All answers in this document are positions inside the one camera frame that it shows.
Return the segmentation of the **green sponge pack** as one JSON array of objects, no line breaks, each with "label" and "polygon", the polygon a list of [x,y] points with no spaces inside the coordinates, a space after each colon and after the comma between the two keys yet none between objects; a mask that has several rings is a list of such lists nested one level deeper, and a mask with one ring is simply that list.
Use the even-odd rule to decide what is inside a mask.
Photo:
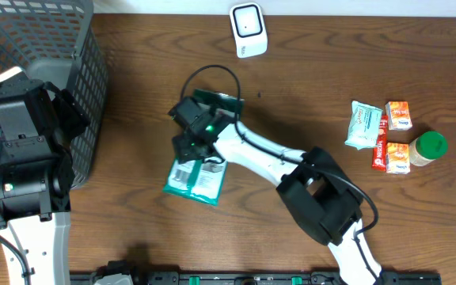
[{"label": "green sponge pack", "polygon": [[[220,113],[233,116],[237,109],[237,99],[224,93],[216,93],[204,89],[195,89],[192,93],[198,103],[210,107],[225,110]],[[188,134],[193,137],[193,133],[184,130],[182,134]],[[221,193],[227,162],[222,163],[189,161],[179,163],[175,158],[170,168],[166,184],[162,189],[163,192],[181,196],[196,202],[206,203],[217,206]]]}]

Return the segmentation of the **teal white snack pouch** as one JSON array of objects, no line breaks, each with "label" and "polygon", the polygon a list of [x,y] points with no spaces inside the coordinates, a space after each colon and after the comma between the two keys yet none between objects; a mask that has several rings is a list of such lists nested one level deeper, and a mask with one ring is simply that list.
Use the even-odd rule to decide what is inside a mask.
[{"label": "teal white snack pouch", "polygon": [[344,144],[357,150],[376,147],[382,110],[358,101],[351,103],[351,110],[348,136]]}]

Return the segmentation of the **green lid jar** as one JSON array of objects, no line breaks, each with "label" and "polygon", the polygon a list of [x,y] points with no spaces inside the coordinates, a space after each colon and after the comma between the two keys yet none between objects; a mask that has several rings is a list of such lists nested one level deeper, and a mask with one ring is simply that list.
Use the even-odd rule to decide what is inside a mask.
[{"label": "green lid jar", "polygon": [[428,131],[409,144],[410,163],[425,166],[441,158],[447,151],[446,138],[437,131]]}]

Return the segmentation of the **red white packet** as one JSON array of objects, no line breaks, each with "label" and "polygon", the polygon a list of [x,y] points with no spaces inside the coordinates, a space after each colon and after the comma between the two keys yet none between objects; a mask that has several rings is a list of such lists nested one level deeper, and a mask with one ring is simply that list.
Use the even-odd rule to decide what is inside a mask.
[{"label": "red white packet", "polygon": [[373,149],[372,169],[386,171],[386,144],[387,144],[388,116],[382,115],[380,120],[376,147]]}]

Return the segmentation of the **orange juice carton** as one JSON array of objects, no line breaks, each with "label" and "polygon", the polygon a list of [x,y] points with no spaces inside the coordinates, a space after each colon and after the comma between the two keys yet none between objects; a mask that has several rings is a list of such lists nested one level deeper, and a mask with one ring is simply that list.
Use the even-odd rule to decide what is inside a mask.
[{"label": "orange juice carton", "polygon": [[386,172],[407,174],[410,172],[409,145],[395,142],[386,144]]},{"label": "orange juice carton", "polygon": [[407,101],[389,101],[386,104],[389,129],[393,131],[407,131],[412,127]]}]

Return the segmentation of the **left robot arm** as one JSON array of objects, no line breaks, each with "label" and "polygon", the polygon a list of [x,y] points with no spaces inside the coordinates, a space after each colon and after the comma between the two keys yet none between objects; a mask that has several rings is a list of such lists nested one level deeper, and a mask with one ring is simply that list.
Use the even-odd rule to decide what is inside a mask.
[{"label": "left robot arm", "polygon": [[70,283],[70,143],[88,126],[66,89],[0,83],[0,242],[12,284]]}]

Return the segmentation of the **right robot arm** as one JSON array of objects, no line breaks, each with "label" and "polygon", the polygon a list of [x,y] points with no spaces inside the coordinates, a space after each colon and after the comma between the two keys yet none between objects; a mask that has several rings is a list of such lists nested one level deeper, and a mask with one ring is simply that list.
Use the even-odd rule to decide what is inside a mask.
[{"label": "right robot arm", "polygon": [[346,284],[380,284],[382,267],[364,237],[376,225],[363,225],[361,204],[379,217],[372,199],[352,183],[332,156],[319,147],[295,150],[272,142],[226,115],[191,119],[174,115],[183,132],[173,138],[185,161],[202,154],[241,165],[263,177],[276,191],[298,226],[329,248]]}]

